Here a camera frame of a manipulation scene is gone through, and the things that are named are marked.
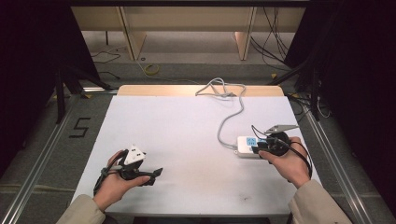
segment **white power adapter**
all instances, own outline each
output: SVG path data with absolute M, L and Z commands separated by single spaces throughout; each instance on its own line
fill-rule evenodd
M 239 136 L 237 138 L 238 149 L 234 152 L 239 157 L 243 158 L 260 158 L 259 154 L 253 152 L 252 147 L 257 147 L 258 142 L 265 142 L 265 139 L 260 139 L 251 136 Z

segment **right hand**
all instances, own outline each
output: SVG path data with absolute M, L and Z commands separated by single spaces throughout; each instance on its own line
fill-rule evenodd
M 296 149 L 296 151 L 300 152 L 304 157 L 307 157 L 303 147 L 295 143 L 301 143 L 299 137 L 290 137 L 290 141 L 292 142 L 290 145 L 292 148 Z M 266 151 L 259 151 L 259 154 L 265 160 L 271 162 L 280 175 L 289 180 L 297 189 L 310 180 L 308 167 L 306 167 L 305 162 L 293 151 L 289 150 L 281 157 Z

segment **hand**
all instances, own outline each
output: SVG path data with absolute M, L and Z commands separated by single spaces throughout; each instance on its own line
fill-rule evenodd
M 291 147 L 300 152 L 304 157 L 307 156 L 302 146 L 297 143 L 301 143 L 299 137 L 290 137 Z M 305 162 L 299 158 L 294 152 L 289 150 L 285 155 L 278 157 L 266 151 L 260 151 L 260 156 L 271 162 L 277 171 L 284 178 L 289 180 L 297 189 L 304 183 L 310 180 L 308 168 Z
M 107 165 L 109 165 L 121 152 L 122 150 L 114 154 L 110 160 L 108 160 Z M 133 180 L 124 180 L 120 177 L 118 172 L 115 172 L 114 174 L 110 173 L 102 182 L 102 186 L 93 197 L 93 200 L 99 206 L 99 209 L 102 212 L 105 212 L 111 204 L 121 200 L 126 191 L 133 187 L 143 185 L 149 181 L 149 179 L 150 177 L 145 175 L 139 176 Z

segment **finger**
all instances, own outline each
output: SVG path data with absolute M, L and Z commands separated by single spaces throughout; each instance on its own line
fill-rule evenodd
M 113 162 L 114 159 L 116 159 L 122 151 L 123 151 L 123 150 L 120 150 L 120 151 L 116 152 L 116 154 L 114 154 L 114 155 L 107 161 L 107 165 L 110 165 L 110 163 Z
M 139 176 L 133 180 L 127 180 L 125 182 L 125 184 L 128 189 L 131 189 L 136 186 L 143 185 L 144 183 L 148 182 L 149 180 L 150 180 L 150 177 L 148 175 L 143 175 L 143 176 Z
M 269 162 L 273 163 L 274 159 L 276 158 L 275 155 L 267 152 L 267 151 L 259 151 L 259 155 L 263 157 L 265 160 L 268 160 Z
M 296 136 L 290 137 L 289 140 L 290 140 L 291 142 L 298 142 L 298 143 L 301 143 L 301 139 L 300 139 L 299 137 L 296 137 Z

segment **metal rail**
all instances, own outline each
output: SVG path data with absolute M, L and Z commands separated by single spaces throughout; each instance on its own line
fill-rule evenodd
M 308 113 L 306 106 L 304 106 L 304 112 Z M 324 132 L 320 122 L 317 122 L 310 112 L 307 114 L 307 117 L 358 223 L 373 223 L 370 215 L 367 213 L 367 209 L 363 201 L 361 200 L 361 196 L 356 191 L 347 174 L 347 171 L 344 169 L 342 163 L 338 159 L 338 156 L 335 153 L 332 144 L 330 143 L 329 138 Z
M 59 124 L 56 124 L 55 128 L 53 129 L 49 137 L 49 140 L 47 141 L 37 161 L 35 162 L 32 171 L 26 177 L 19 192 L 17 193 L 11 205 L 9 206 L 6 215 L 2 220 L 2 224 L 16 223 L 20 218 L 23 208 L 27 204 L 30 195 L 32 194 L 35 188 L 35 184 L 37 183 L 38 179 L 43 173 L 46 164 L 50 159 L 50 155 L 52 154 L 52 151 L 55 149 L 59 141 L 59 138 L 62 135 L 62 132 L 64 131 L 64 127 L 69 121 L 73 108 L 78 102 L 78 99 L 79 99 L 79 95 L 72 95 L 72 97 L 69 99 L 69 106 L 66 110 L 64 119 Z

